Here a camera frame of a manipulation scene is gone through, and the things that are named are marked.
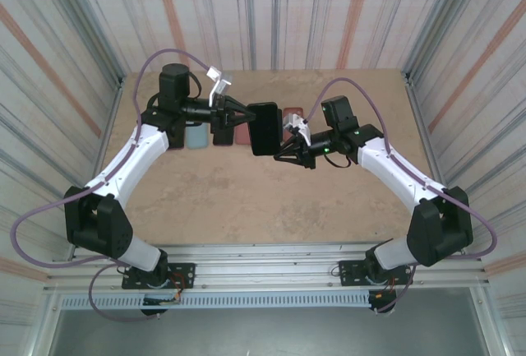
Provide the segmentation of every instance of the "metal floor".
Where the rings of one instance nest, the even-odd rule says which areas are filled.
[[[469,289],[409,290],[394,313],[378,317],[365,308],[298,307],[168,311],[159,321],[116,323],[63,311],[51,354],[488,355]]]

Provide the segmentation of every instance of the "wooden table surface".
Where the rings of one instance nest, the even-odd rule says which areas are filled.
[[[141,81],[142,109],[158,92],[158,73]],[[211,82],[196,72],[208,95]],[[233,72],[228,93],[244,104],[274,101],[280,108],[310,111],[324,85],[337,76],[359,83],[385,118],[391,144],[429,174],[413,113],[396,70]],[[105,163],[132,134],[135,112],[126,79]],[[365,99],[350,84],[333,85],[326,98],[347,95],[360,124],[380,128]],[[320,109],[309,123],[325,130]],[[345,158],[331,158],[344,164]],[[315,170],[254,157],[250,146],[173,150],[150,167],[132,193],[126,212],[136,235],[154,244],[320,243],[382,241],[407,233],[410,214],[374,175],[352,165],[331,167],[322,158]]]

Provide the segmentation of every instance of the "blue phone case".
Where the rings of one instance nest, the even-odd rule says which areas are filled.
[[[208,125],[186,127],[186,145],[188,149],[202,149],[208,146]]]

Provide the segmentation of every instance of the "mounting plate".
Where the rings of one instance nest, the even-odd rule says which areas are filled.
[[[342,286],[371,286],[386,285],[390,278],[394,278],[394,285],[407,284],[411,269],[409,266],[396,267],[386,272],[389,277],[381,283],[375,283],[367,278],[367,269],[363,260],[342,260],[338,262],[339,280]]]
[[[173,280],[180,289],[192,289],[194,287],[194,279],[196,278],[196,265],[194,263],[168,263],[168,272],[177,273],[173,276]],[[184,285],[182,284],[181,275],[184,278]],[[132,282],[130,278],[125,275],[122,277],[123,289],[176,289],[175,285],[170,279],[167,279],[163,285],[159,287],[152,287],[142,282]]]

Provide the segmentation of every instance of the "black phone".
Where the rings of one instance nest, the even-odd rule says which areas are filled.
[[[256,115],[248,123],[250,145],[254,156],[269,156],[279,152],[283,137],[281,110],[276,103],[249,104],[247,109]]]
[[[226,130],[216,130],[212,143],[214,146],[231,146],[233,144],[233,127]]]

